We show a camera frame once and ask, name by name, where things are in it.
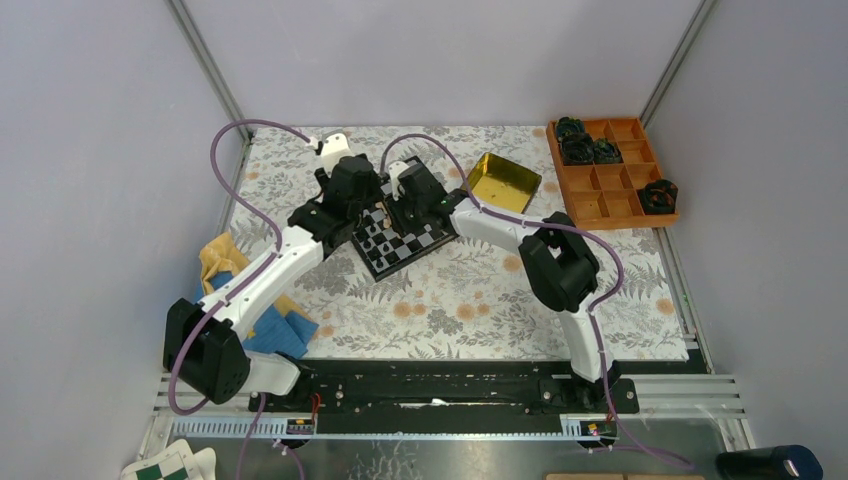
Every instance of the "wooden compartment tray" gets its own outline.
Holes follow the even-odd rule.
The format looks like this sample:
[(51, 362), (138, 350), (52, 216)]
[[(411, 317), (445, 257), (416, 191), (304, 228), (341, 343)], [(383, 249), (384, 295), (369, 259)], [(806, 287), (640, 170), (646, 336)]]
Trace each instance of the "wooden compartment tray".
[(668, 227), (678, 212), (646, 215), (636, 191), (662, 178), (654, 149), (638, 118), (583, 120), (592, 140), (605, 138), (621, 150), (622, 163), (612, 165), (564, 165), (556, 139), (556, 121), (548, 124), (548, 145), (557, 172), (565, 209), (578, 228)]

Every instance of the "black cylinder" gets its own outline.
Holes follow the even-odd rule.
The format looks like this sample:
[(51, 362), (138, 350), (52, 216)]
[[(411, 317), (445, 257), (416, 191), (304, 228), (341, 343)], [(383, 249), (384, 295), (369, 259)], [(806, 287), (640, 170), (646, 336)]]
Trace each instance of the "black cylinder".
[(824, 472), (809, 448), (781, 445), (721, 453), (716, 467), (726, 480), (822, 480)]

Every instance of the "yellow metallic tray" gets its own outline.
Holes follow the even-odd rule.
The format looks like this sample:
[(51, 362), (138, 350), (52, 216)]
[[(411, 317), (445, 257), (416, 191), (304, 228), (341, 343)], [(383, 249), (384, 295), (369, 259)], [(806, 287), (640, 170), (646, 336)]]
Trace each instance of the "yellow metallic tray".
[(468, 183), (480, 200), (524, 213), (542, 183), (542, 176), (494, 153), (484, 153), (468, 174)]

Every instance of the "leaf pattern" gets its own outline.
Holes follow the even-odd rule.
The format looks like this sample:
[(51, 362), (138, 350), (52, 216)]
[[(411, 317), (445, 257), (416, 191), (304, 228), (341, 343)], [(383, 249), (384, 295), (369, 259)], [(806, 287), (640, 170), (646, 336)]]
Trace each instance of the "leaf pattern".
[[(356, 153), (375, 164), (399, 135), (423, 132), (447, 145), (467, 171), (485, 152), (528, 166), (542, 175), (528, 215), (564, 211), (542, 127), (350, 127), (304, 128), (323, 137), (343, 131)], [(399, 143), (387, 161), (417, 155), (445, 185), (460, 186), (453, 164), (423, 140)], [(315, 155), (291, 135), (261, 128), (253, 137), (240, 194), (285, 225), (292, 210), (318, 193)], [(553, 188), (544, 188), (546, 184)], [(250, 259), (274, 241), (270, 229), (241, 205), (230, 221), (236, 245)], [(598, 307), (610, 350), (618, 359), (686, 359), (680, 320), (674, 312), (656, 232), (650, 229), (594, 232), (621, 256), (621, 292)], [(615, 265), (600, 247), (598, 293), (615, 280)], [(486, 242), (458, 238), (381, 282), (365, 269), (351, 245), (286, 291), (322, 328), (308, 357), (416, 359), (567, 359), (559, 320), (533, 295), (526, 275), (508, 252)]]

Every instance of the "white wall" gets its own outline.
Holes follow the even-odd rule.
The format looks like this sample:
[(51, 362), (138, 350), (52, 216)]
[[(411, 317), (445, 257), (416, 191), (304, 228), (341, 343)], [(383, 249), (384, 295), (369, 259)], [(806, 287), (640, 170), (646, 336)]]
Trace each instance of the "white wall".
[(721, 2), (649, 128), (717, 367), (762, 445), (848, 478), (848, 3)]
[(537, 125), (639, 115), (698, 0), (190, 0), (248, 117)]
[(3, 2), (0, 111), (0, 478), (117, 478), (223, 208), (226, 118), (142, 0)]

